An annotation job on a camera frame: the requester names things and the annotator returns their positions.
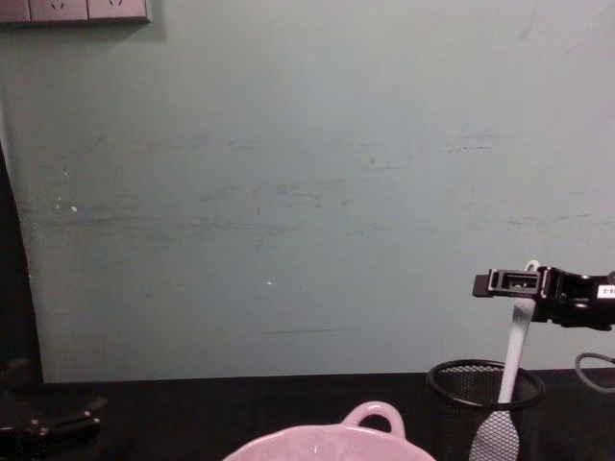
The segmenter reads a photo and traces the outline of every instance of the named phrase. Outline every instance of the black bracket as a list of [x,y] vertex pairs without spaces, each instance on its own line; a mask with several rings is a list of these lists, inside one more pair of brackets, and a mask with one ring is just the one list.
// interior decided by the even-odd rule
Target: black bracket
[[536,272],[492,269],[476,276],[472,294],[531,298],[536,302],[533,322],[598,330],[615,325],[615,273],[582,276],[550,266]]

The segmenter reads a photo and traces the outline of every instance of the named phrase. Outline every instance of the label sticker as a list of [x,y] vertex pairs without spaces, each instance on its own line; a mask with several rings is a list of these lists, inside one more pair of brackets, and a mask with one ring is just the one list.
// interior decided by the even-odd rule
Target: label sticker
[[598,299],[615,299],[615,285],[600,285]]

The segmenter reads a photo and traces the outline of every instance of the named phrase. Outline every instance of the white spatula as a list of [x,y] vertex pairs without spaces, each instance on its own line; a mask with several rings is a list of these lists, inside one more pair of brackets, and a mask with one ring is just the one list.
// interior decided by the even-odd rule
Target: white spatula
[[[535,271],[539,266],[538,261],[530,261],[526,266],[526,271]],[[512,399],[521,354],[526,343],[534,308],[533,300],[515,299],[498,403],[510,403]],[[477,431],[470,449],[470,461],[517,461],[518,456],[519,434],[510,419],[510,413],[494,411]]]

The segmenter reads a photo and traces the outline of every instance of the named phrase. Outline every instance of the black cable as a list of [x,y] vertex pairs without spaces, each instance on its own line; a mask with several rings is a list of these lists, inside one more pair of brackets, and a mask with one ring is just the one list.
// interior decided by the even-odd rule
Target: black cable
[[585,353],[580,354],[577,357],[577,360],[575,360],[575,371],[577,372],[577,375],[581,381],[583,381],[587,386],[591,387],[595,391],[601,392],[603,394],[615,394],[615,387],[602,387],[596,384],[594,381],[592,381],[589,377],[587,377],[585,372],[580,367],[580,362],[584,358],[597,358],[599,360],[603,360],[605,362],[612,363],[614,365],[615,365],[615,358],[608,357],[600,353],[585,352]]

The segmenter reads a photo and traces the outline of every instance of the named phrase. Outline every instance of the wall stain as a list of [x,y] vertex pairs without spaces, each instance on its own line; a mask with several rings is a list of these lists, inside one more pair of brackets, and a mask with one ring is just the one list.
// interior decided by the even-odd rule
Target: wall stain
[[264,331],[262,335],[264,336],[275,336],[282,334],[314,334],[314,333],[333,333],[336,330],[333,328],[322,328],[322,329],[290,329],[290,330],[280,330],[280,331]]

